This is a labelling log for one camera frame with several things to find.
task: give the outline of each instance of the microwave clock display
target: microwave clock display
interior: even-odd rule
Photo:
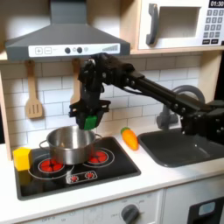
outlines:
[[[224,8],[224,0],[210,0],[209,8]]]

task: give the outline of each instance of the metal pot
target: metal pot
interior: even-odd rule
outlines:
[[[87,162],[94,154],[94,144],[99,140],[96,137],[102,138],[91,130],[69,126],[54,130],[44,142],[48,142],[52,158],[57,162],[64,165],[78,165]]]

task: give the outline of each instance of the oven handle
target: oven handle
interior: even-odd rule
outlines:
[[[158,35],[158,5],[150,3],[149,13],[151,15],[150,34],[146,36],[146,44],[153,45]]]

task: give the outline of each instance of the microwave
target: microwave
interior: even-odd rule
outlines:
[[[223,46],[224,0],[143,0],[139,50]]]

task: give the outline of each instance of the microwave keypad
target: microwave keypad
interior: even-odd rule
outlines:
[[[206,13],[206,25],[203,35],[203,45],[217,45],[221,36],[221,28],[224,16],[224,10],[211,10]]]

